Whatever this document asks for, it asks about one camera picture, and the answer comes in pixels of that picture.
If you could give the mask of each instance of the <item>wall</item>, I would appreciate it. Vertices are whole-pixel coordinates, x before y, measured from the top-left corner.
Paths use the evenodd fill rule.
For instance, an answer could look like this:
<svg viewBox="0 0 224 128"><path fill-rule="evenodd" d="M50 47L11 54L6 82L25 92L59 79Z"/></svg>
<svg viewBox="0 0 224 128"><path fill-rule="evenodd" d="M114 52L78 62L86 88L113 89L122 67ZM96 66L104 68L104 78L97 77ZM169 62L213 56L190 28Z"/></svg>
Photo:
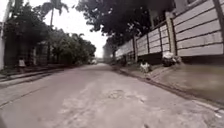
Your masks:
<svg viewBox="0 0 224 128"><path fill-rule="evenodd" d="M178 56L223 54L221 26L212 0L179 15L173 23Z"/></svg>
<svg viewBox="0 0 224 128"><path fill-rule="evenodd" d="M170 51L167 25L163 23L152 32L136 39L137 48L133 49L133 40L125 43L116 52L117 59L123 55L129 55L134 51L138 55L138 61L145 60L150 64L161 63L162 53Z"/></svg>
<svg viewBox="0 0 224 128"><path fill-rule="evenodd" d="M148 34L137 38L135 51L138 60L154 62L162 57L162 53L172 51L185 62L224 63L223 13L224 0L200 1L197 6L171 18L170 27L167 27L166 21ZM127 54L125 47L118 49L120 55Z"/></svg>

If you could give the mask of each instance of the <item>road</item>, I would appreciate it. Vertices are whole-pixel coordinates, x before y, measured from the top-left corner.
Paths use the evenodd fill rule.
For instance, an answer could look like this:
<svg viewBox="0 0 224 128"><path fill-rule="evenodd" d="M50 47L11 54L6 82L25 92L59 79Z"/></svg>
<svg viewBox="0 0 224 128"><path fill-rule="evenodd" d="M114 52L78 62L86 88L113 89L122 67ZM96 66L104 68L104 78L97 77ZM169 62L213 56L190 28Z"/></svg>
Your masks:
<svg viewBox="0 0 224 128"><path fill-rule="evenodd" d="M138 79L117 74L104 64L66 70L32 83L8 87L0 91L0 101L10 100L8 95L13 95L14 100L11 98L0 110L1 128L224 126L221 114Z"/></svg>

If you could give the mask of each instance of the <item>white dog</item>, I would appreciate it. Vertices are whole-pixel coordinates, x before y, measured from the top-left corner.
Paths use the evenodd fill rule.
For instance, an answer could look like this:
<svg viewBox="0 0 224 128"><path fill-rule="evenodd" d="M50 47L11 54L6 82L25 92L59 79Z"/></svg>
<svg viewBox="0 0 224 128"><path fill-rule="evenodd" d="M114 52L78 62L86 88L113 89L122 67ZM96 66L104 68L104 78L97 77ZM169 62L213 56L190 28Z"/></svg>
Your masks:
<svg viewBox="0 0 224 128"><path fill-rule="evenodd" d="M149 69L150 69L150 65L147 62L140 64L140 70L142 72L148 73L149 72Z"/></svg>

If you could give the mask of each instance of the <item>street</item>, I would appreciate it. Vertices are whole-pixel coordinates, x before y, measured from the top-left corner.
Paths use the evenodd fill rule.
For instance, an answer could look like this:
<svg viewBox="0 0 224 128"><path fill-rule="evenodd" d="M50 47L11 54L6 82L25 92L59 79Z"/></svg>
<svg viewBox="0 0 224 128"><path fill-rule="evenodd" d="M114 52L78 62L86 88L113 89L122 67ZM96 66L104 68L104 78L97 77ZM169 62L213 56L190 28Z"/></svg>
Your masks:
<svg viewBox="0 0 224 128"><path fill-rule="evenodd" d="M24 91L28 87L35 88L35 91ZM20 91L26 94L6 93L9 89L11 93ZM217 116L214 111L191 100L117 74L105 64L74 68L8 87L0 90L0 97L5 103L0 110L4 123L0 124L1 128L224 126L222 114Z"/></svg>

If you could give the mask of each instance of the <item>sky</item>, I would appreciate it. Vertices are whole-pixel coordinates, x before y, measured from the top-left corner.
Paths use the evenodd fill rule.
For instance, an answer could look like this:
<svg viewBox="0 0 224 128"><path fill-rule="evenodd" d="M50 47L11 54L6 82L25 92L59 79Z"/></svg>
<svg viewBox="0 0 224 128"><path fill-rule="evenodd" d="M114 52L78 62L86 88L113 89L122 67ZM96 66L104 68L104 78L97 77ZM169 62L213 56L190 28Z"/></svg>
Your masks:
<svg viewBox="0 0 224 128"><path fill-rule="evenodd" d="M42 5L44 2L49 0L24 0L24 2L29 1L32 6ZM5 8L8 0L0 0L0 19L4 16ZM83 14L72 9L73 5L78 4L78 0L62 0L63 3L69 6L69 13L63 10L62 14L59 15L58 11L55 11L53 25L57 28L62 28L68 33L83 33L83 38L89 40L97 48L95 55L97 57L103 56L103 46L106 43L106 36L102 36L101 32L90 32L92 26L86 25L86 20ZM50 14L46 16L45 23L50 24Z"/></svg>

